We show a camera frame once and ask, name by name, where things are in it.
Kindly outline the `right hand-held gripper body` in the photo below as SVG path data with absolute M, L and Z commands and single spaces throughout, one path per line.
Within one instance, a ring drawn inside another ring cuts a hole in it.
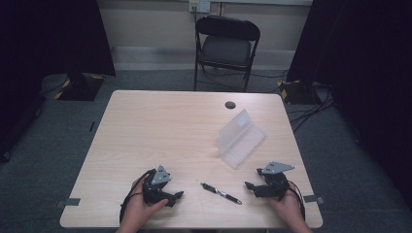
M 285 172 L 293 169 L 292 165 L 275 161 L 269 162 L 264 168 L 257 168 L 257 173 L 264 176 L 266 188 L 270 190 L 269 197 L 284 196 L 290 187 Z

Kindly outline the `person's right hand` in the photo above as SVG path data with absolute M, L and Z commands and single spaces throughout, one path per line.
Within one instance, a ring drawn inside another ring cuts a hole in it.
M 292 191 L 288 190 L 281 200 L 270 198 L 268 202 L 287 227 L 306 225 L 300 212 L 298 199 Z

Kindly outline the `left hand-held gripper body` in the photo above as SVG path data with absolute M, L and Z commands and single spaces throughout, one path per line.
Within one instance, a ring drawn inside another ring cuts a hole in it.
M 163 165 L 152 169 L 143 184 L 144 201 L 147 204 L 155 204 L 161 200 L 167 200 L 167 205 L 170 205 L 173 201 L 173 195 L 162 191 L 170 181 L 170 174 Z

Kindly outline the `black stand base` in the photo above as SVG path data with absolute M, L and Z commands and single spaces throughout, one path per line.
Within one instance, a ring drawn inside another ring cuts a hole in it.
M 64 101 L 93 101 L 104 81 L 105 78 L 99 75 L 69 73 L 54 98 Z
M 320 105 L 322 103 L 317 91 L 311 84 L 301 81 L 278 82 L 280 95 L 284 102 L 292 105 Z

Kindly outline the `black curtain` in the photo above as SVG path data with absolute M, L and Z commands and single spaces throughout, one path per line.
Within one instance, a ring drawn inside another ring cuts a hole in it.
M 40 109 L 52 74 L 113 76 L 97 0 L 0 0 L 0 162 Z
M 412 0 L 313 0 L 287 79 L 331 86 L 412 210 Z

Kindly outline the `person's left hand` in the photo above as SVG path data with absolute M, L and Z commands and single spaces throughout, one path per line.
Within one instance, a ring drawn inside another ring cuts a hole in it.
M 143 182 L 135 181 L 133 186 L 133 196 L 126 205 L 120 226 L 140 226 L 142 228 L 152 215 L 165 207 L 168 201 L 161 200 L 158 203 L 148 205 L 145 203 L 144 197 L 141 194 Z

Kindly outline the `grey tape strip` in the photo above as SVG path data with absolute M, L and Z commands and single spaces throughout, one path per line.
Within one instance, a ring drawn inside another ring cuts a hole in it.
M 322 196 L 306 195 L 303 196 L 305 203 L 316 202 L 317 204 L 324 204 L 325 199 Z
M 80 204 L 80 198 L 66 198 L 65 200 L 60 200 L 55 203 L 55 207 L 59 209 L 64 209 L 66 206 L 78 206 Z

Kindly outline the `black pen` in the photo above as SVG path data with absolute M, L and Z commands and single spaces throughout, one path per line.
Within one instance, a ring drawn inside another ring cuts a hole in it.
M 218 189 L 216 189 L 215 187 L 213 187 L 213 186 L 211 186 L 211 185 L 209 185 L 209 184 L 207 184 L 207 183 L 201 183 L 200 185 L 201 185 L 205 190 L 208 190 L 208 191 L 210 191 L 210 192 L 216 193 L 216 194 L 220 195 L 221 197 L 223 197 L 223 198 L 225 198 L 225 199 L 227 199 L 227 200 L 229 200 L 229 201 L 231 201 L 231 202 L 233 202 L 233 203 L 235 203 L 235 204 L 237 204 L 237 205 L 242 205 L 242 204 L 243 204 L 242 201 L 240 201 L 239 199 L 237 199 L 237 198 L 235 198 L 235 197 L 233 197 L 233 196 L 231 196 L 231 195 L 229 195 L 229 194 L 227 194 L 227 193 L 225 193 L 225 192 L 223 192 L 223 191 L 221 191 L 221 190 L 218 190 Z

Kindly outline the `black folding chair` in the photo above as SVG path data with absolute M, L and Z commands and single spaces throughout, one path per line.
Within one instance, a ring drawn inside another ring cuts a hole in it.
M 259 28 L 248 20 L 221 16 L 198 19 L 193 89 L 197 90 L 198 67 L 210 66 L 243 71 L 246 92 L 259 39 Z

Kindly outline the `clear plastic pencil case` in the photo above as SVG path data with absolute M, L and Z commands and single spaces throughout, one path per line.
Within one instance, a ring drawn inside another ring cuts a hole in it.
M 252 121 L 246 110 L 242 110 L 218 133 L 221 159 L 236 169 L 265 137 L 266 132 Z

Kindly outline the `white wall socket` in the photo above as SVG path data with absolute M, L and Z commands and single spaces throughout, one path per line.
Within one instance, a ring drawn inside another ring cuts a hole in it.
M 209 14 L 211 2 L 209 0 L 189 0 L 189 11 L 191 13 Z

